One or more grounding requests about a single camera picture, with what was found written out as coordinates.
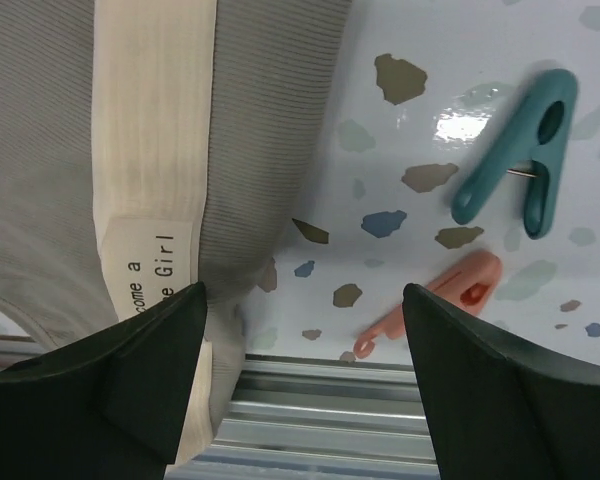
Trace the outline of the beige grey underwear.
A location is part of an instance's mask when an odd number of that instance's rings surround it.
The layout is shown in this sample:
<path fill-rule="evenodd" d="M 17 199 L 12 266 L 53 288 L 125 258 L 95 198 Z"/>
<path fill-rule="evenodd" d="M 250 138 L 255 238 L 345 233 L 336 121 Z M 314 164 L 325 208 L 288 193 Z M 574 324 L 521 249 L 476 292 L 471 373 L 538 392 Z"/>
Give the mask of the beige grey underwear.
<path fill-rule="evenodd" d="M 202 283 L 174 463 L 213 442 L 347 1 L 0 1 L 0 313 L 47 352 Z"/>

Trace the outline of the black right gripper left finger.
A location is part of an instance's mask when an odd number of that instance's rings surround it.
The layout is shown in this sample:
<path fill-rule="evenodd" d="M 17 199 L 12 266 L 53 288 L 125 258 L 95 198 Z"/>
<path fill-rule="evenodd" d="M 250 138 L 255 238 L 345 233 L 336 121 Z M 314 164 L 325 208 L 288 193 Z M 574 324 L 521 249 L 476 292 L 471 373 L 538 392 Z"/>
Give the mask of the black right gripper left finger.
<path fill-rule="evenodd" d="M 176 460 L 206 324 L 190 285 L 0 371 L 0 479 L 161 479 Z"/>

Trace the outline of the pink clothespin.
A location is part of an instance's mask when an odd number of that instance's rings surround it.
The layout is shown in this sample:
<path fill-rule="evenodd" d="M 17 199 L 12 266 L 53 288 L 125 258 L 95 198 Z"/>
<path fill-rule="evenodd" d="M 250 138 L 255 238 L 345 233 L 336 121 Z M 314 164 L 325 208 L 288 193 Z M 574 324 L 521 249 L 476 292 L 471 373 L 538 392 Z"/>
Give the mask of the pink clothespin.
<path fill-rule="evenodd" d="M 429 282 L 425 288 L 454 306 L 478 316 L 498 286 L 503 273 L 501 259 L 484 249 L 476 250 Z M 402 304 L 362 332 L 354 346 L 357 359 L 365 359 L 379 336 L 396 340 L 405 336 Z"/>

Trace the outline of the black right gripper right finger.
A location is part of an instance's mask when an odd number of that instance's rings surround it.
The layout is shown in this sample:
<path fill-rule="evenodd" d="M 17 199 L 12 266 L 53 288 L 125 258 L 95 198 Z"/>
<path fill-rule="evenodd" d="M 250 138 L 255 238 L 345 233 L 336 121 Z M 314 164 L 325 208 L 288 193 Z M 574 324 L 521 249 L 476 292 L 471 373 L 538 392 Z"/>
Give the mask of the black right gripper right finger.
<path fill-rule="evenodd" d="M 443 479 L 600 479 L 600 366 L 409 284 L 406 335 Z"/>

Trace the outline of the teal clothespin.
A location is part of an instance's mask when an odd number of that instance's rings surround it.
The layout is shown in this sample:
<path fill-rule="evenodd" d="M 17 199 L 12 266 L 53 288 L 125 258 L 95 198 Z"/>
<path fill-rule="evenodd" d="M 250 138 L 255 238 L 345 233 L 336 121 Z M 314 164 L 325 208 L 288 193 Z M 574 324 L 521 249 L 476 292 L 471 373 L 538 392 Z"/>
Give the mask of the teal clothespin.
<path fill-rule="evenodd" d="M 579 93 L 566 69 L 539 73 L 481 161 L 459 187 L 451 216 L 459 225 L 474 220 L 503 177 L 521 161 L 531 163 L 522 220 L 529 238 L 553 226 L 568 140 Z"/>

